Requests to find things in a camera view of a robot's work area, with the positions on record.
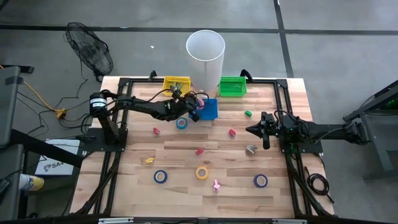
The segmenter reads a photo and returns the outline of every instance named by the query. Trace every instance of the wooden table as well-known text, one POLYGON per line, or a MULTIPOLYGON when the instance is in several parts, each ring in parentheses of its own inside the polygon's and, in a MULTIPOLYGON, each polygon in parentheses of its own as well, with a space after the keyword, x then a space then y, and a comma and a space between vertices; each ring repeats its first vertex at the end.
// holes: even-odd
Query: wooden table
MULTIPOLYGON (((104 77, 102 89, 116 93, 119 78, 104 77)), ((294 114, 311 121, 304 80, 291 78, 287 81, 294 114)), ((148 100, 161 88, 160 83, 135 83, 132 95, 148 100)), ((155 101, 165 99, 160 95, 155 101)), ((274 87, 248 84, 248 93, 242 98, 217 96, 217 99, 218 119, 197 123, 188 119, 188 128, 184 130, 177 129, 175 121, 158 121, 148 114, 129 112, 129 135, 119 166, 112 216, 294 217, 285 157, 278 140, 270 137, 271 148, 263 150, 262 140, 245 131, 246 127, 259 122, 261 111, 272 113, 276 110, 274 87), (250 118, 244 114, 246 110, 252 112, 250 118), (160 130, 160 136, 154 136, 153 127, 160 130), (236 131, 234 139, 228 136, 231 128, 236 131), (246 154, 248 144, 259 146, 255 155, 246 154), (205 151, 197 156, 195 151, 199 147, 204 147, 205 151), (146 164, 145 160, 150 157, 155 162, 146 164), (199 166, 208 168, 206 180, 195 176, 199 166), (160 169, 169 176, 164 184, 154 181, 154 173, 160 169), (253 181, 256 174, 268 177, 266 188, 256 188, 253 181), (221 185, 218 193, 213 191, 214 179, 221 185)), ((93 126, 100 127, 97 121, 93 126)), ((83 161, 71 212, 78 210, 97 187, 103 156, 103 152, 95 152, 83 161)), ((319 158, 314 155, 303 154, 303 164, 311 173, 325 175, 319 158)), ((105 189, 102 208, 107 192, 105 189)), ((297 193, 304 211, 301 190, 297 193)), ((326 197, 315 197, 333 213, 326 197)))

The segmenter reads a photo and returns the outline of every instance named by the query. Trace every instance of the fan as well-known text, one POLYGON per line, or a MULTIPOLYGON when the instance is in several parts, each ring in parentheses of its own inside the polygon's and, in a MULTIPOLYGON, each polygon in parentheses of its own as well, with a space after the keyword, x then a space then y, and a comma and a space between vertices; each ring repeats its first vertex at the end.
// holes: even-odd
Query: fan
POLYGON ((70 22, 65 35, 80 60, 94 72, 98 82, 101 82, 99 76, 103 77, 112 72, 113 61, 108 45, 89 31, 87 26, 80 22, 70 22))

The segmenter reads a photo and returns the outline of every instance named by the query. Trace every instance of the yellow basket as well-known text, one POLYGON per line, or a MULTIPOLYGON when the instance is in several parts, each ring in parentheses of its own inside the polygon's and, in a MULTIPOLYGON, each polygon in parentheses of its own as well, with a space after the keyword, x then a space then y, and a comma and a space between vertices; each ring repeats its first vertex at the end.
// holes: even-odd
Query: yellow basket
MULTIPOLYGON (((178 85, 179 83, 182 83, 180 88, 182 96, 191 90, 191 79, 189 77, 164 77, 163 89, 169 89, 170 86, 178 85)), ((164 91, 163 94, 165 96, 173 95, 171 91, 164 91)))

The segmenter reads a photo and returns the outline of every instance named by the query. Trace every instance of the concrete floor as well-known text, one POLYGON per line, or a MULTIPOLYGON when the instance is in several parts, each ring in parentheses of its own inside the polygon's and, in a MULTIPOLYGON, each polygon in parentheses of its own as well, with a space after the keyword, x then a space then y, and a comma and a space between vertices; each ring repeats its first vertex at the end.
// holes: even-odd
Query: concrete floor
MULTIPOLYGON (((398 2, 394 0, 280 0, 280 6, 286 29, 398 29, 398 2)), ((64 26, 70 21, 118 27, 278 27, 272 0, 12 0, 0 12, 0 22, 7 24, 64 26)), ((189 33, 97 32, 97 35, 111 50, 114 61, 111 75, 148 75, 151 70, 159 75, 189 74, 185 52, 189 33)), ((278 34, 221 35, 226 41, 223 75, 238 75, 246 68, 255 77, 286 77, 278 34)), ((396 41, 398 36, 287 35, 294 75, 305 80, 314 121, 342 123, 345 114, 395 81, 396 41)), ((83 81, 79 59, 63 41, 63 32, 0 30, 0 50, 1 63, 35 67, 34 74, 23 77, 51 105, 62 96, 73 96, 83 81)), ((64 107, 84 101, 99 90, 100 84, 84 66, 83 75, 89 82, 81 89, 80 99, 67 100, 64 107)), ((26 86, 21 86, 20 91, 33 97, 26 86)), ((77 118, 87 111, 87 106, 82 106, 68 116, 77 118)), ((50 131, 41 139, 79 134, 79 130, 60 127, 53 114, 44 115, 44 119, 50 131)), ((37 125, 37 116, 18 103, 14 128, 27 132, 37 125)), ((397 222, 398 183, 362 180, 364 174, 378 168, 371 148, 343 141, 322 144, 336 214, 397 222)), ((69 193, 67 188, 57 190, 34 198, 30 206, 42 217, 60 215, 69 193)))

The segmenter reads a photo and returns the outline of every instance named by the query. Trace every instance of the white cylinder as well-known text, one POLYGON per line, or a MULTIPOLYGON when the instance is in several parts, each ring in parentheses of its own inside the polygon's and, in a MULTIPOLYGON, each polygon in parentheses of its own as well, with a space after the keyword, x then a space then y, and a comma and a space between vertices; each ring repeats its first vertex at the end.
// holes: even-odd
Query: white cylinder
POLYGON ((223 71, 223 37, 212 30, 199 30, 188 38, 186 48, 190 55, 193 86, 198 90, 214 90, 223 71))

